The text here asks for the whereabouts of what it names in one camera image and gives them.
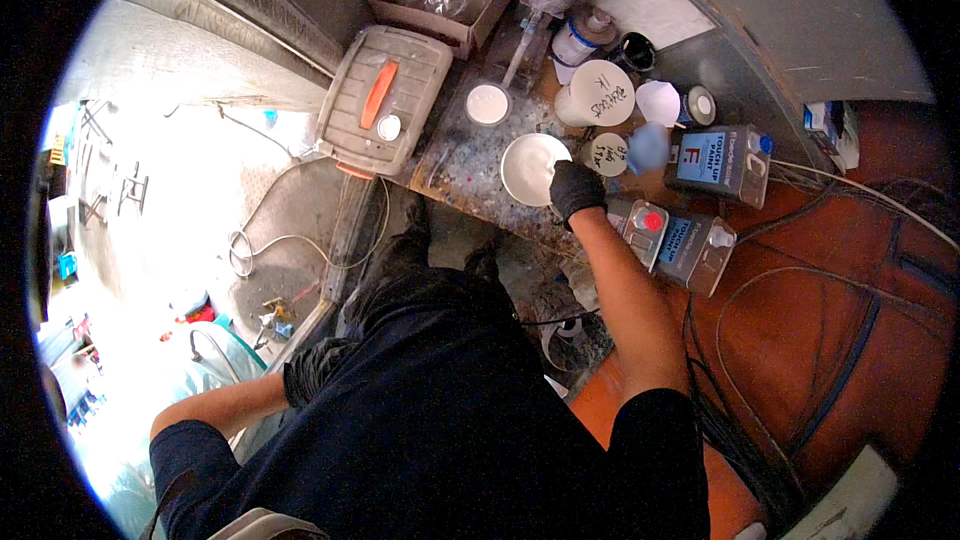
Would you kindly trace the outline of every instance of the forearm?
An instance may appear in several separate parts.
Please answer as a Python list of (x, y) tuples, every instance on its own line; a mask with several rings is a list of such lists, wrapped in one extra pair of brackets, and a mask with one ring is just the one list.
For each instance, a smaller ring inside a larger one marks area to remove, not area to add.
[(593, 269), (606, 330), (620, 356), (623, 402), (656, 388), (689, 394), (687, 353), (649, 273), (602, 208), (578, 210), (569, 224)]
[(231, 438), (250, 424), (289, 408), (283, 394), (283, 376), (262, 378), (214, 388), (163, 409), (153, 420), (150, 440), (175, 423), (198, 419)]

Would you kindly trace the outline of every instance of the workbench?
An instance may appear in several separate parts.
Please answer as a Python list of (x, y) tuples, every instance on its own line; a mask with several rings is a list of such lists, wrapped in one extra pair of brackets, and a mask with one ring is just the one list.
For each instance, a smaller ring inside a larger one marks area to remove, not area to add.
[[(539, 132), (560, 140), (576, 160), (582, 146), (595, 134), (613, 132), (626, 137), (642, 126), (640, 109), (634, 106), (630, 117), (613, 127), (564, 126), (553, 109), (553, 99), (561, 85), (553, 62), (545, 57), (529, 95), (513, 95), (507, 119), (498, 126), (485, 127), (467, 117), (467, 93), (482, 80), (500, 79), (484, 69), (482, 56), (471, 59), (474, 62), (465, 67), (451, 69), (434, 106), (436, 127), (432, 132), (424, 132), (402, 173), (390, 180), (558, 255), (576, 257), (580, 242), (557, 215), (547, 207), (528, 207), (510, 196), (500, 181), (500, 158), (515, 138)], [(664, 185), (662, 170), (638, 176), (628, 167), (616, 177), (605, 178), (605, 184), (609, 198), (646, 198), (660, 205), (679, 204), (682, 200)]]

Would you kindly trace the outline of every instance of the black glove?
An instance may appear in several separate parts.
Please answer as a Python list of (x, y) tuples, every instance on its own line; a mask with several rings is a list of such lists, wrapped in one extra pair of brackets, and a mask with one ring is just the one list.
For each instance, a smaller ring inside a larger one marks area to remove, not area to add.
[(310, 349), (283, 363), (283, 394), (295, 409), (302, 409), (320, 393), (324, 383), (360, 345), (356, 340), (325, 337)]
[(570, 216), (581, 209), (607, 209), (607, 201), (604, 199), (607, 193), (595, 171), (572, 161), (555, 162), (553, 169), (550, 200), (563, 217), (566, 229), (570, 229)]

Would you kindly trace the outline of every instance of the red floor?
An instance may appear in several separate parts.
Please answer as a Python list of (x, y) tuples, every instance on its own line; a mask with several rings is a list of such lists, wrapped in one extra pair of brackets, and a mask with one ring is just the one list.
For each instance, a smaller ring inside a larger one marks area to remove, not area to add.
[[(952, 190), (953, 171), (925, 107), (882, 102), (859, 106), (861, 159), (851, 179), (916, 177)], [(808, 200), (797, 189), (771, 183), (762, 211), (734, 208), (727, 220), (735, 229), (744, 229), (774, 220)], [(738, 246), (713, 297), (694, 300), (694, 322), (708, 364), (717, 372), (739, 420), (771, 460), (771, 445), (720, 374), (714, 349), (720, 309), (741, 285), (766, 270), (802, 265), (799, 259), (936, 312), (880, 300), (872, 332), (848, 383), (794, 460), (814, 498), (830, 489), (868, 442), (895, 471), (905, 471), (943, 383), (956, 306), (888, 256), (893, 225), (894, 217), (880, 207), (856, 199), (830, 199), (807, 216), (758, 236), (757, 243)], [(956, 273), (954, 250), (913, 220), (903, 223), (895, 247)], [(675, 285), (664, 288), (679, 327), (688, 294)], [(822, 400), (839, 369), (836, 363), (850, 350), (867, 311), (867, 299), (861, 294), (843, 282), (788, 271), (752, 284), (727, 309), (721, 329), (727, 368), (781, 445), (798, 425), (805, 406)], [(692, 346), (688, 351), (694, 353)], [(618, 357), (613, 353), (571, 405), (605, 445), (618, 409), (619, 380)], [(726, 460), (710, 447), (704, 449), (703, 460), (712, 538), (732, 538), (750, 522), (762, 521), (758, 502)]]

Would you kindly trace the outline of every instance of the person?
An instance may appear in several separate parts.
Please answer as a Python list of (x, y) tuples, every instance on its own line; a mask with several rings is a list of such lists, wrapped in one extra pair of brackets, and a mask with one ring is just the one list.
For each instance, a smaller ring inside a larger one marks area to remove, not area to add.
[[(427, 265), (420, 199), (344, 309), (343, 338), (156, 417), (167, 537), (207, 538), (254, 508), (332, 538), (709, 537), (686, 351), (665, 298), (608, 222), (594, 173), (557, 162), (550, 196), (589, 259), (623, 370), (608, 450), (545, 380), (496, 253), (464, 271)], [(290, 407), (239, 465), (227, 438)], [(174, 484), (185, 472), (192, 482)]]

